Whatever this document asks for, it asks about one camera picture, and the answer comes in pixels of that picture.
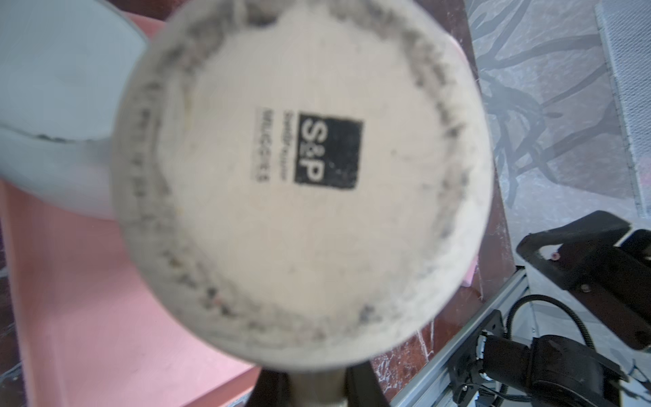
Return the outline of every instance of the pink surface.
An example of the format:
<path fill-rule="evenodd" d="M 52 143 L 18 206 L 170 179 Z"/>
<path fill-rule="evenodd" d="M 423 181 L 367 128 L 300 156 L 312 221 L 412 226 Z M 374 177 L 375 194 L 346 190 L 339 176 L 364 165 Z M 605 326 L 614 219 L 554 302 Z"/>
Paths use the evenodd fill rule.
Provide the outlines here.
<path fill-rule="evenodd" d="M 164 23 L 130 15 L 148 35 Z M 188 333 L 127 258 L 117 224 L 0 182 L 27 399 L 32 407 L 220 406 L 258 369 Z"/>
<path fill-rule="evenodd" d="M 473 278 L 475 277 L 475 272 L 477 271 L 477 260 L 478 257 L 475 256 L 473 262 L 468 267 L 468 271 L 465 273 L 464 280 L 461 282 L 461 287 L 470 287 L 473 285 Z"/>

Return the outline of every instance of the metal bracket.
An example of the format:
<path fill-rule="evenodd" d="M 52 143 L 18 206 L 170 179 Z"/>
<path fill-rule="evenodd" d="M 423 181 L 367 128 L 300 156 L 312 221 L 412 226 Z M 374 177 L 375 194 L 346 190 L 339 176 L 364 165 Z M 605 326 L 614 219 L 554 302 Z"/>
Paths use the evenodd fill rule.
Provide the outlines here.
<path fill-rule="evenodd" d="M 651 232 L 596 211 L 563 227 L 526 236 L 516 251 L 567 290 L 632 349 L 651 352 Z M 560 244 L 551 260 L 541 247 Z"/>
<path fill-rule="evenodd" d="M 480 336 L 486 332 L 500 337 L 504 336 L 504 324 L 502 313 L 498 310 L 492 311 L 482 322 L 468 335 L 467 339 L 459 346 L 459 349 L 448 361 L 450 372 L 450 384 L 452 386 L 452 400 L 459 407 L 466 407 L 474 398 L 475 392 L 464 389 L 464 384 L 485 382 L 480 376 L 481 363 L 477 357 L 477 344 Z"/>

